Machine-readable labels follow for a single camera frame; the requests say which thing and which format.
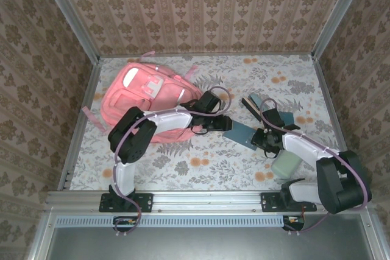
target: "pink backpack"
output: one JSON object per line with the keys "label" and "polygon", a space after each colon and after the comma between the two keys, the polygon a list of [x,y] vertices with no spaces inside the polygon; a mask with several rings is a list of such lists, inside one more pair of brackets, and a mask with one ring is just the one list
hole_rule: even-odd
{"label": "pink backpack", "polygon": [[[178,104],[199,99],[202,92],[173,70],[156,64],[128,63],[116,76],[103,97],[101,114],[114,127],[131,107],[143,111],[175,108]],[[177,142],[190,139],[191,129],[174,129],[154,135],[151,142]]]}

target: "light green object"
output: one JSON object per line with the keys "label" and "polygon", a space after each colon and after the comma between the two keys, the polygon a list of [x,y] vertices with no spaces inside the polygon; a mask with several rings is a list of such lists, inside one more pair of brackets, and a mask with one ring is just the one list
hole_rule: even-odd
{"label": "light green object", "polygon": [[302,159],[299,156],[282,150],[272,164],[271,170],[279,178],[287,180],[291,178],[301,162]]}

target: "patterned wallpaper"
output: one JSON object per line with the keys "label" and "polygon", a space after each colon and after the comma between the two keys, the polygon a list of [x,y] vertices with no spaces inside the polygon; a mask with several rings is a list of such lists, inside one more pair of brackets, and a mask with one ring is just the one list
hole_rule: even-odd
{"label": "patterned wallpaper", "polygon": [[320,62],[390,236],[390,0],[353,0]]}
{"label": "patterned wallpaper", "polygon": [[90,71],[54,0],[0,0],[0,259],[22,259],[34,238]]}
{"label": "patterned wallpaper", "polygon": [[101,55],[311,51],[336,0],[70,0]]}

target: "purple cable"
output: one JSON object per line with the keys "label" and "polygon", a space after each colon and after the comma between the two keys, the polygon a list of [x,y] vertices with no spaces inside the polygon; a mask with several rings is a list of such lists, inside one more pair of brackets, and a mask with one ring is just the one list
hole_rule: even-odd
{"label": "purple cable", "polygon": [[[307,140],[308,142],[314,144],[315,146],[319,147],[320,149],[322,149],[322,151],[324,152],[327,152],[331,155],[333,155],[344,167],[346,167],[350,172],[351,174],[355,177],[356,181],[359,183],[360,185],[360,188],[363,192],[363,204],[359,207],[354,207],[354,208],[351,208],[352,210],[362,210],[363,208],[366,207],[367,205],[367,202],[368,202],[368,193],[367,193],[367,189],[362,181],[362,179],[359,177],[359,175],[355,172],[354,169],[352,169],[352,167],[346,162],[344,161],[340,156],[337,155],[337,153],[333,152],[332,150],[330,150],[328,147],[326,146],[323,146],[321,143],[318,143],[317,141],[307,137],[306,135],[304,134],[301,134],[301,133],[298,133],[298,132],[294,132],[294,131],[290,131],[290,130],[287,130],[287,129],[283,129],[283,128],[280,128],[280,127],[277,127],[275,126],[274,124],[270,123],[267,121],[267,119],[264,117],[263,115],[263,108],[264,108],[264,105],[267,101],[272,101],[274,103],[274,107],[275,109],[277,109],[277,103],[274,99],[271,99],[271,98],[267,98],[265,99],[261,105],[260,105],[260,116],[261,116],[261,119],[266,123],[268,124],[269,126],[271,126],[272,128],[274,129],[277,129],[279,131],[282,131],[282,132],[286,132],[286,133],[289,133],[289,134],[292,134],[292,135],[295,135],[295,136],[298,136],[298,137],[301,137],[305,140]],[[312,230],[313,228],[315,228],[316,226],[318,226],[323,220],[325,220],[328,216],[330,215],[330,213],[327,213],[320,221],[318,221],[316,224],[314,224],[313,226],[305,229],[305,230],[302,230],[302,231],[299,231],[300,233],[304,233],[306,231],[310,231]]]}
{"label": "purple cable", "polygon": [[[225,113],[231,106],[232,104],[232,96],[230,94],[230,92],[225,89],[224,87],[222,86],[213,86],[212,88],[209,89],[209,91],[213,90],[213,89],[216,89],[216,88],[219,88],[221,90],[224,90],[228,97],[229,97],[229,103],[227,104],[227,106],[222,110],[222,111],[219,111],[217,113],[213,113],[213,114],[205,114],[205,113],[199,113],[199,112],[195,112],[195,111],[188,111],[188,110],[175,110],[175,109],[170,109],[170,110],[166,110],[166,111],[161,111],[159,112],[159,114],[169,114],[169,113],[186,113],[186,114],[196,114],[196,115],[200,115],[200,116],[206,116],[206,117],[215,117],[215,116],[219,116],[223,113]],[[128,131],[125,133],[125,135],[122,137],[122,139],[120,140],[118,146],[116,147],[116,150],[115,150],[115,154],[114,154],[114,160],[115,160],[115,164],[114,164],[114,168],[113,168],[113,181],[114,181],[114,188],[116,190],[116,193],[122,197],[123,199],[127,200],[128,202],[130,202],[131,204],[133,204],[137,211],[138,211],[138,218],[134,224],[134,226],[127,232],[125,232],[126,234],[129,234],[131,232],[134,231],[134,229],[137,227],[137,225],[140,223],[140,220],[141,220],[141,208],[140,206],[134,202],[134,200],[126,197],[118,188],[118,182],[117,182],[117,179],[116,179],[116,167],[118,166],[118,164],[121,162],[119,159],[118,159],[118,153],[119,153],[119,150],[121,149],[124,141],[127,139],[127,137],[133,132],[134,129],[136,129],[136,127],[143,121],[145,121],[146,119],[148,118],[151,118],[151,117],[155,117],[156,115],[159,115],[159,114],[148,114],[148,115],[145,115],[143,116],[141,119],[137,120],[129,129]],[[115,228],[114,230],[119,233],[119,234],[125,234],[125,233],[121,233],[118,231],[117,227],[118,227],[118,222],[120,222],[121,220],[125,220],[125,218],[120,218],[116,221],[115,223]]]}

